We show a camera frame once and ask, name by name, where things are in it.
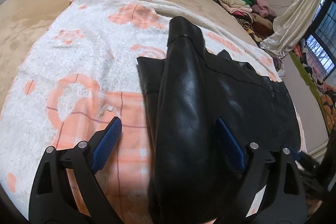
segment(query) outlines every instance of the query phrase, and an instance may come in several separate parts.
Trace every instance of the black window frame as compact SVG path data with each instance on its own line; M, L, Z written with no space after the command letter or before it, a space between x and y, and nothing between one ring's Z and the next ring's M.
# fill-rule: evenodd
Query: black window frame
M333 71L336 69L336 57L331 53L330 49L326 46L326 44L322 41L322 39L316 34L316 31L317 31L318 27L320 26L320 24L322 23L325 16L327 15L328 10L329 10L329 8L330 8L330 6L332 5L333 2L336 3L336 0L325 0L325 2L323 3L323 5L321 7L321 10L317 14L317 16L315 17L315 20L311 23L311 25L309 26L307 32L305 33L305 35L303 37L305 39L305 41L307 41L307 39L310 36L312 36L321 45L323 50L327 53L328 57L330 58L330 60L334 64L334 67L324 77L323 80L326 80L333 73Z

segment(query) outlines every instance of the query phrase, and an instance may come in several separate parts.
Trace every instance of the beige curtain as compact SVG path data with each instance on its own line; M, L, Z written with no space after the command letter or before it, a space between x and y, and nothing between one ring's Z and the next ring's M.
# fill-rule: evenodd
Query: beige curtain
M285 57L294 49L307 31L321 0L295 0L287 11L273 23L274 34L260 43L260 47Z

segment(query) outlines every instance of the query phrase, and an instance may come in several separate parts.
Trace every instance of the blue textured pad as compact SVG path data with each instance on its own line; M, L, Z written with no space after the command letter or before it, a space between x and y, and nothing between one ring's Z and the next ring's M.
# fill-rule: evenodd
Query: blue textured pad
M232 168L239 172L245 171L246 165L244 152L231 134L230 130L227 128L222 118L218 118L216 121L216 131Z
M93 163L91 171L95 174L97 171L104 168L104 165L109 158L113 147L116 145L121 134L121 120L117 118L93 151Z

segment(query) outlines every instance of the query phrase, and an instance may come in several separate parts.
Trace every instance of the shiny leather surface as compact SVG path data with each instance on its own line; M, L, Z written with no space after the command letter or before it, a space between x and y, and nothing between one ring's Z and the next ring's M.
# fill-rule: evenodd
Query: shiny leather surface
M284 83L248 63L205 49L201 30L170 21L166 60L139 57L155 148L149 211L156 223L205 223L230 202L240 174L218 141L221 117L238 144L300 149L300 132Z

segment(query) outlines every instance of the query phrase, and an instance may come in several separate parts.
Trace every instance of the stack of folded clothes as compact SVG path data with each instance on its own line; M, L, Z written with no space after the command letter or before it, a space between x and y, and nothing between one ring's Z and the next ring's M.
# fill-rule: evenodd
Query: stack of folded clothes
M272 22L277 15L264 0L218 0L218 2L236 18L257 45L274 33Z

